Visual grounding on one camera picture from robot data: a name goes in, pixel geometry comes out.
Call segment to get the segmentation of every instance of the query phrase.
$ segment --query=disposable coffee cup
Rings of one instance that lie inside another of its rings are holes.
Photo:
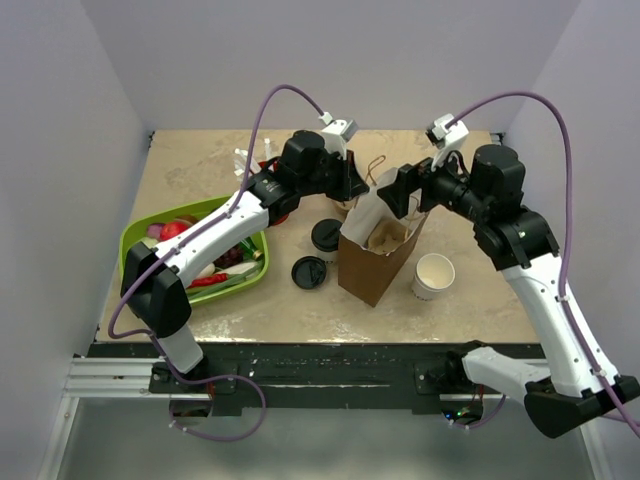
[[[411,290],[420,300],[433,300],[451,286],[456,270],[451,261],[439,253],[429,253],[418,260]]]

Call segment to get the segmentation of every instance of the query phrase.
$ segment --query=green tray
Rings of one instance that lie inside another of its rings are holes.
[[[131,225],[124,229],[124,232],[122,232],[122,235],[120,236],[120,280],[122,280],[122,276],[124,274],[124,262],[127,252],[135,243],[139,242],[145,236],[149,224],[168,223],[174,220],[178,215],[193,215],[198,220],[202,220],[213,210],[221,207],[228,199],[229,196],[224,196],[212,198],[203,202],[190,203],[188,205],[172,208],[171,210],[165,210],[164,212],[156,213],[155,215],[150,215],[133,222]],[[254,286],[256,283],[262,280],[264,274],[267,273],[267,268],[269,268],[269,248],[267,247],[267,238],[264,232],[259,232],[251,235],[251,239],[256,244],[256,247],[264,252],[264,265],[262,267],[262,270],[260,270],[260,272],[256,276],[241,283],[240,285],[234,285],[220,292],[215,292],[210,295],[197,298],[195,300],[190,299],[189,303],[191,304],[191,306],[201,305],[212,300],[239,293],[249,287]]]

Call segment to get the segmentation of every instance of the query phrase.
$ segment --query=black coffee cup lid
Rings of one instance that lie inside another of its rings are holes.
[[[327,265],[318,257],[302,257],[293,264],[291,278],[300,288],[311,290],[327,278]]]
[[[322,252],[335,252],[338,249],[342,222],[334,218],[319,221],[311,230],[311,242]]]

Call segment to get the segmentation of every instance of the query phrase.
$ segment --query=black metal frame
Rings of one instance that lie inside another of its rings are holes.
[[[466,344],[279,344],[202,343],[207,375],[235,373],[254,380],[269,408],[404,409],[414,414],[441,412],[440,394],[471,393],[474,386],[443,382],[447,358]],[[544,358],[539,344],[491,345],[519,359]],[[94,358],[157,358],[149,343],[95,343]],[[154,365],[151,393],[205,393],[172,378],[164,362]],[[215,386],[215,415],[240,415],[259,407],[258,396],[243,382]]]

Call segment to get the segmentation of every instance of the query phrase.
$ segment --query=beige countertop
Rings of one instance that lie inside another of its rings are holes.
[[[280,151],[291,131],[264,130],[274,152]],[[233,175],[233,150],[247,148],[247,130],[156,132],[132,220],[185,203],[231,194],[239,183]],[[473,151],[490,142],[488,133],[472,132],[462,153],[470,165]],[[415,163],[433,153],[421,131],[364,130],[349,143],[358,168],[380,154],[385,166]],[[189,326],[199,341],[263,342],[536,342],[524,310],[502,275],[477,247],[472,225],[442,207],[434,209],[407,263],[372,308],[337,283],[337,265],[330,265],[321,288],[304,291],[291,280],[291,267],[314,253],[313,225],[337,217],[326,197],[304,198],[283,224],[267,230],[271,266],[254,288],[235,296],[195,307]],[[417,260],[429,252],[453,262],[456,280],[442,298],[416,299],[410,289]],[[114,275],[107,306],[96,336],[113,341],[107,323],[118,301],[120,280]],[[116,331],[143,327],[126,308]],[[143,336],[127,340],[146,341]]]

